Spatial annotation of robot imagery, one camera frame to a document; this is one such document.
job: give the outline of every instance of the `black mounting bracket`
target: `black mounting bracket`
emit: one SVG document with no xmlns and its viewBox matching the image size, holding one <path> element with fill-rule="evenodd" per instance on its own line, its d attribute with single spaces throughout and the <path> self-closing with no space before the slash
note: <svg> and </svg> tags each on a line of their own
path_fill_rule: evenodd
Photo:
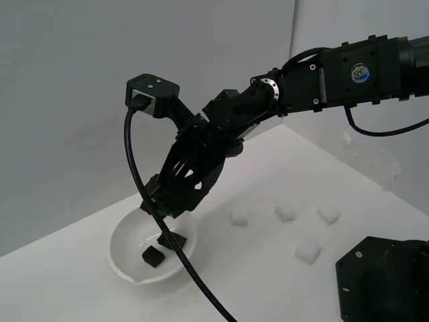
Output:
<svg viewBox="0 0 429 322">
<path fill-rule="evenodd" d="M 428 322 L 429 243 L 366 237 L 336 263 L 345 322 Z"/>
</svg>

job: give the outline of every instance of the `robotic arm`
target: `robotic arm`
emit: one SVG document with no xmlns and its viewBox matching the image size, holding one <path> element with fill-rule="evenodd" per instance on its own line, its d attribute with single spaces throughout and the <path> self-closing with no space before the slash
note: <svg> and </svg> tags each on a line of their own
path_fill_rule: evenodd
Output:
<svg viewBox="0 0 429 322">
<path fill-rule="evenodd" d="M 127 82 L 125 151 L 143 197 L 141 209 L 153 215 L 189 275 L 227 321 L 236 322 L 192 267 L 164 217 L 176 218 L 184 211 L 194 210 L 216 183 L 225 159 L 239 155 L 243 138 L 270 117 L 344 106 L 351 127 L 367 136 L 394 136 L 428 124 L 429 119 L 376 133 L 357 127 L 351 114 L 351 108 L 359 103 L 376 105 L 384 99 L 405 101 L 410 95 L 429 95 L 429 82 L 425 79 L 428 74 L 429 36 L 410 41 L 370 36 L 356 44 L 303 52 L 281 70 L 274 68 L 253 77 L 242 93 L 223 90 L 202 109 L 208 120 L 191 113 L 178 98 L 179 86 L 168 80 L 142 74 Z M 140 179 L 131 147 L 131 118 L 136 111 L 157 119 L 168 117 L 178 128 L 176 142 L 161 172 L 146 185 Z M 352 250 L 337 262 L 339 286 L 345 280 L 360 290 L 353 297 L 342 297 L 339 288 L 344 321 L 369 321 L 368 316 L 389 322 L 429 321 L 429 242 L 405 241 L 400 247 L 393 247 L 394 243 L 368 237 L 356 249 L 367 248 L 365 258 L 371 260 L 361 261 L 363 264 L 357 268 L 356 250 Z M 349 262 L 352 270 L 345 270 Z M 398 293 L 397 289 L 406 292 Z M 362 305 L 367 298 L 371 299 L 369 305 Z"/>
<path fill-rule="evenodd" d="M 168 117 L 178 128 L 161 172 L 145 188 L 163 217 L 194 210 L 216 183 L 225 158 L 239 155 L 243 138 L 273 116 L 344 106 L 350 125 L 370 136 L 391 136 L 426 125 L 429 120 L 396 131 L 369 132 L 355 125 L 351 108 L 429 95 L 428 74 L 429 36 L 417 40 L 370 36 L 355 44 L 303 52 L 281 70 L 253 77 L 242 93 L 223 90 L 202 109 L 208 121 L 179 100 L 178 85 L 150 74 L 137 76 L 127 82 L 126 106 L 157 119 Z M 141 208 L 150 213 L 145 203 Z"/>
</svg>

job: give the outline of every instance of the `black cable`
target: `black cable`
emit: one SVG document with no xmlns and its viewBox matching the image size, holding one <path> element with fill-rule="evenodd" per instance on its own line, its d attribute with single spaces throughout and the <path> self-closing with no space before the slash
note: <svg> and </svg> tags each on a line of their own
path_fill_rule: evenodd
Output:
<svg viewBox="0 0 429 322">
<path fill-rule="evenodd" d="M 360 127 L 358 127 L 355 124 L 355 120 L 353 119 L 353 116 L 351 114 L 351 110 L 350 107 L 344 107 L 344 110 L 346 112 L 346 116 L 347 116 L 347 121 L 349 121 L 350 126 L 357 132 L 359 132 L 360 134 L 363 134 L 364 136 L 375 136 L 375 137 L 386 137 L 386 136 L 397 136 L 398 134 L 403 134 L 403 133 L 407 133 L 410 131 L 414 131 L 415 129 L 418 129 L 419 127 L 425 126 L 427 124 L 429 124 L 429 118 L 425 119 L 424 121 L 421 121 L 419 123 L 416 123 L 414 125 L 411 126 L 407 126 L 407 127 L 403 127 L 402 129 L 396 129 L 394 131 L 386 131 L 386 132 L 371 132 L 371 131 L 366 131 L 364 129 L 361 129 Z"/>
<path fill-rule="evenodd" d="M 162 234 L 170 243 L 173 250 L 176 252 L 180 261 L 182 262 L 185 269 L 188 271 L 190 277 L 194 280 L 195 284 L 200 288 L 200 290 L 204 293 L 206 298 L 213 304 L 213 306 L 217 309 L 217 311 L 228 321 L 228 322 L 237 322 L 236 319 L 222 306 L 222 304 L 218 301 L 218 299 L 211 293 L 208 289 L 207 285 L 202 281 L 201 277 L 195 271 L 192 264 L 189 262 L 189 259 L 186 257 L 182 248 L 179 246 L 176 238 L 174 238 L 171 231 L 168 229 L 166 223 L 162 219 L 162 216 L 157 212 L 156 206 L 154 202 L 151 200 L 149 193 L 146 191 L 146 188 L 141 181 L 139 171 L 137 166 L 135 165 L 133 148 L 131 146 L 131 120 L 133 118 L 136 110 L 128 109 L 127 116 L 125 117 L 124 124 L 124 143 L 125 143 L 125 153 L 127 155 L 128 166 L 131 171 L 131 175 L 134 179 L 135 185 L 137 186 L 138 191 L 140 192 L 141 198 L 143 198 L 143 202 L 146 204 L 147 209 L 152 214 L 152 217 L 155 219 L 156 223 L 161 229 Z"/>
<path fill-rule="evenodd" d="M 301 60 L 303 60 L 303 59 L 305 59 L 307 57 L 310 57 L 310 56 L 314 56 L 314 55 L 320 54 L 324 50 L 328 50 L 328 49 L 330 49 L 330 48 L 327 48 L 327 47 L 317 47 L 317 48 L 306 50 L 305 52 L 301 52 L 300 54 L 292 57 L 282 67 L 282 74 L 283 74 L 283 76 L 285 76 L 287 74 L 288 70 L 291 69 L 291 67 L 293 67 L 294 65 L 296 65 L 297 63 L 299 63 Z"/>
</svg>

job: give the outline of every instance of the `white cube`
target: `white cube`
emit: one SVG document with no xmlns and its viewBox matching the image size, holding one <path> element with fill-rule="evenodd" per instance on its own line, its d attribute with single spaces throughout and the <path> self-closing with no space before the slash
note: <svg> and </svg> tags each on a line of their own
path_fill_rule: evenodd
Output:
<svg viewBox="0 0 429 322">
<path fill-rule="evenodd" d="M 316 212 L 327 225 L 336 223 L 341 216 L 341 212 L 332 205 L 319 206 L 317 207 Z"/>
<path fill-rule="evenodd" d="M 229 222 L 234 226 L 247 226 L 249 222 L 263 213 L 258 199 L 241 198 L 232 206 Z"/>
<path fill-rule="evenodd" d="M 306 238 L 300 241 L 295 250 L 295 257 L 303 260 L 309 265 L 313 265 L 314 262 L 322 253 L 322 248 L 313 239 Z"/>
<path fill-rule="evenodd" d="M 277 204 L 274 212 L 284 223 L 296 219 L 296 207 L 290 203 Z"/>
</svg>

